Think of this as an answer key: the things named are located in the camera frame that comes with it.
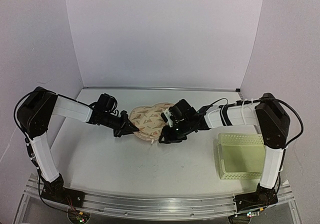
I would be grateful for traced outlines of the floral mesh laundry bag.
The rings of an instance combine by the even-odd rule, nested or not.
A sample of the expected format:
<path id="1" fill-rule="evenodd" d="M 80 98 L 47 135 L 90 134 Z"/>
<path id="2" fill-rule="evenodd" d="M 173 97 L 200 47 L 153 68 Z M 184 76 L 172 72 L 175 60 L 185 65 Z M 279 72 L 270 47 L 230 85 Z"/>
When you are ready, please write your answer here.
<path id="1" fill-rule="evenodd" d="M 129 120 L 139 128 L 139 131 L 134 132 L 134 135 L 144 141 L 157 141 L 161 135 L 162 128 L 166 125 L 161 113 L 173 105 L 173 103 L 162 102 L 153 106 L 138 106 L 134 108 L 129 114 Z"/>

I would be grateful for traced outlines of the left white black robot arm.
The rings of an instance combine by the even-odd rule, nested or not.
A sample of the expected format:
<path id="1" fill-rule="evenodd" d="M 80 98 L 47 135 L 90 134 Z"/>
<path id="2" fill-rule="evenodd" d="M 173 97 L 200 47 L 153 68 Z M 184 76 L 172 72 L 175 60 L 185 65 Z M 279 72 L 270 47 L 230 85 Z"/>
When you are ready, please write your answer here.
<path id="1" fill-rule="evenodd" d="M 125 110 L 118 111 L 117 107 L 116 98 L 106 93 L 92 104 L 85 104 L 38 86 L 18 101 L 13 116 L 25 137 L 31 162 L 43 180 L 53 183 L 62 177 L 48 144 L 47 132 L 52 116 L 110 128 L 115 138 L 138 132 L 139 129 L 129 120 L 128 113 Z"/>

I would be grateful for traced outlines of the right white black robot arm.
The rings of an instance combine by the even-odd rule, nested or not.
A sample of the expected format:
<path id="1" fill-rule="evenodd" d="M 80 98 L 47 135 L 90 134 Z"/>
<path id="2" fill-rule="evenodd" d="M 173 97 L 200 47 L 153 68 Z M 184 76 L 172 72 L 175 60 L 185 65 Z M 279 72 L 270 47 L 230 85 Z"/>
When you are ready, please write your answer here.
<path id="1" fill-rule="evenodd" d="M 260 188 L 252 193 L 252 202 L 262 206 L 271 196 L 282 168 L 290 117 L 279 99 L 265 93 L 260 99 L 238 100 L 228 103 L 221 98 L 195 109 L 185 99 L 161 113 L 165 122 L 159 142 L 181 143 L 188 135 L 199 131 L 238 129 L 251 134 L 261 134 L 265 149 Z"/>

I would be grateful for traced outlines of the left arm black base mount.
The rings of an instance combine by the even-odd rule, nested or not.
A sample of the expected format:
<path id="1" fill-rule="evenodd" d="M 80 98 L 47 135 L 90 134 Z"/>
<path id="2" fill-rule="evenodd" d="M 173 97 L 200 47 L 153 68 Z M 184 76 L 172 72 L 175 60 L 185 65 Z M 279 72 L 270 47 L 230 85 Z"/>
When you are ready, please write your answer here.
<path id="1" fill-rule="evenodd" d="M 40 192 L 40 197 L 44 200 L 69 205 L 73 208 L 81 208 L 84 203 L 85 193 L 80 190 L 64 187 L 64 179 L 60 174 L 58 178 L 49 182 L 40 177 L 44 186 Z"/>

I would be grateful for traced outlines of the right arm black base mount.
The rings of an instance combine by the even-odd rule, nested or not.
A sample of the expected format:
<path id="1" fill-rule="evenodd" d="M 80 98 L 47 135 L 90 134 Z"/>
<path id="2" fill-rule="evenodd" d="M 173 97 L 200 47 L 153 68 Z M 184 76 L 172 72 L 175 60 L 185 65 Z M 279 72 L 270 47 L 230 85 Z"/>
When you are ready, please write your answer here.
<path id="1" fill-rule="evenodd" d="M 270 205 L 278 203 L 279 188 L 265 188 L 258 183 L 254 192 L 237 194 L 234 196 L 236 212 L 238 214 L 267 208 Z"/>

